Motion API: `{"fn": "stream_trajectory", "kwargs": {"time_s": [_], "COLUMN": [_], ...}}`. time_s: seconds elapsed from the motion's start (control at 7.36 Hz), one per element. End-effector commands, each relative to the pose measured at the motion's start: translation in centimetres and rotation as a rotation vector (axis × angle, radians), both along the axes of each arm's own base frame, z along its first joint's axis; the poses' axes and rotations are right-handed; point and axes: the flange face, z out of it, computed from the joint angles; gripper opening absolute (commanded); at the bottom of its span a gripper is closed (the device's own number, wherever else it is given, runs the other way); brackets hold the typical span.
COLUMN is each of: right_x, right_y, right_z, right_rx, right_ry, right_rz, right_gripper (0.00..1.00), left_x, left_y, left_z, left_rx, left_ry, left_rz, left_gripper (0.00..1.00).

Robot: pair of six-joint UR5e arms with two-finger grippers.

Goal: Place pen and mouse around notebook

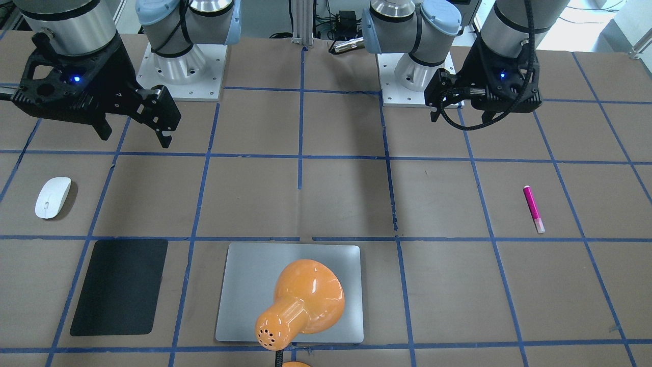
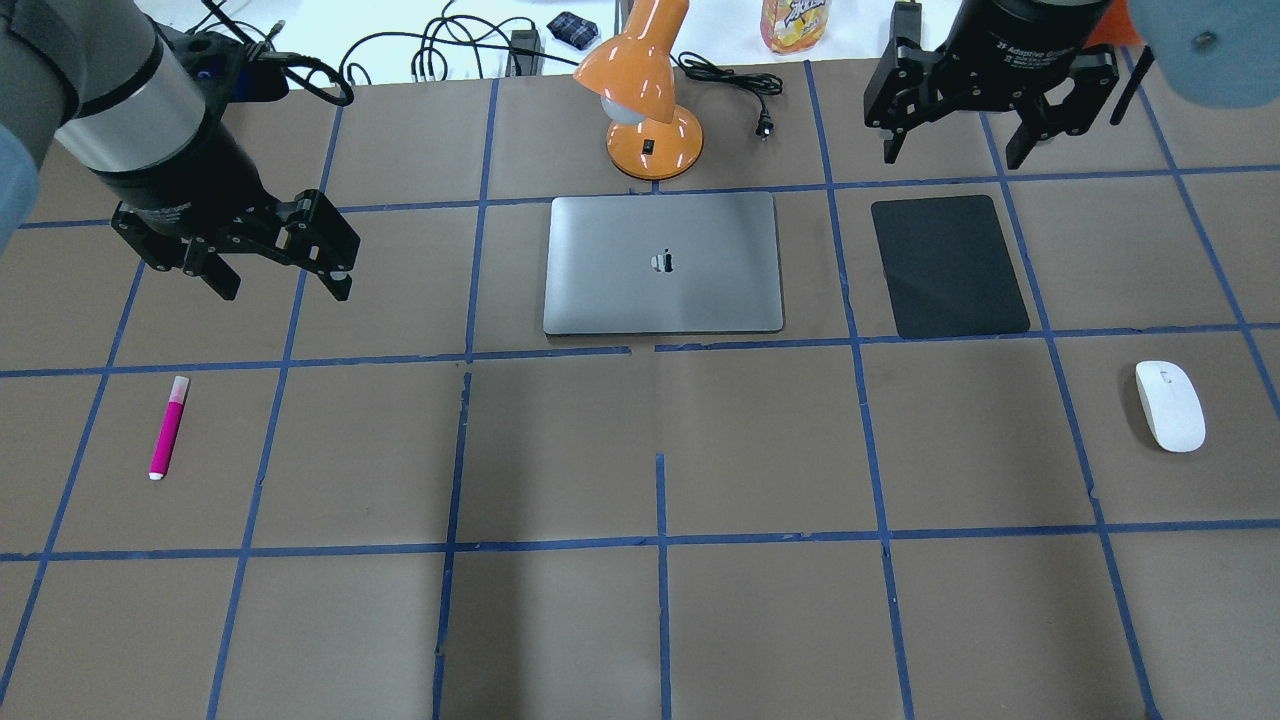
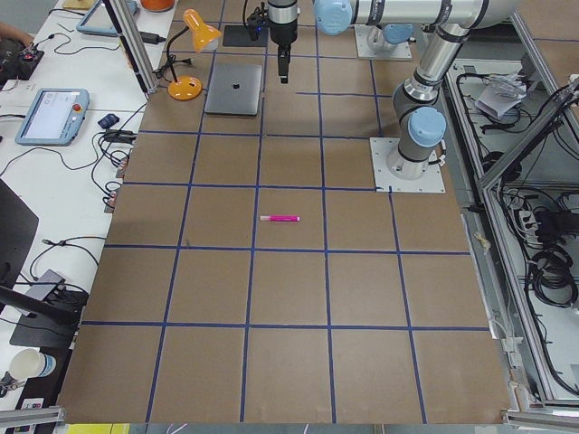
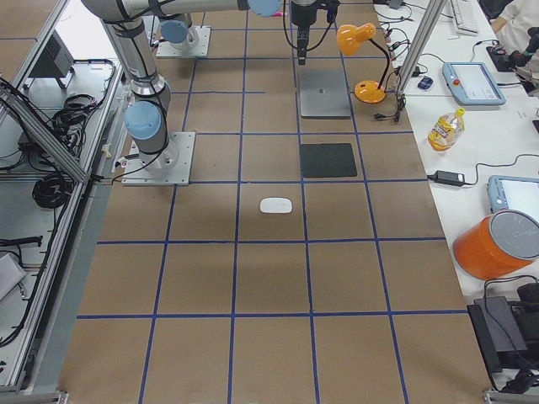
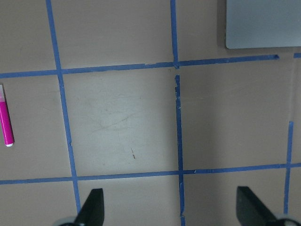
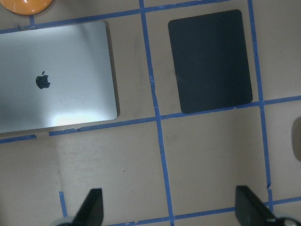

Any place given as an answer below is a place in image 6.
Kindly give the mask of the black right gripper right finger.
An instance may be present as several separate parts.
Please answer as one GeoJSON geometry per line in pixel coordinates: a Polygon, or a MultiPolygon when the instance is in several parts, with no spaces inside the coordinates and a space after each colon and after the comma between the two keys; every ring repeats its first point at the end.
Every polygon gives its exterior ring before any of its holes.
{"type": "Polygon", "coordinates": [[[248,186],[236,186],[235,216],[241,226],[280,226],[281,221],[248,186]]]}

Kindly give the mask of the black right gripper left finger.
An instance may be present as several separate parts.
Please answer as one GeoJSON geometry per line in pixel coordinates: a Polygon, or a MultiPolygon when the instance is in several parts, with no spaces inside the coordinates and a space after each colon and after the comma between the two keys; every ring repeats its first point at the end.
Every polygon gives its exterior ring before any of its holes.
{"type": "Polygon", "coordinates": [[[103,193],[101,188],[89,191],[79,211],[74,217],[72,226],[101,226],[103,223],[103,193]]]}

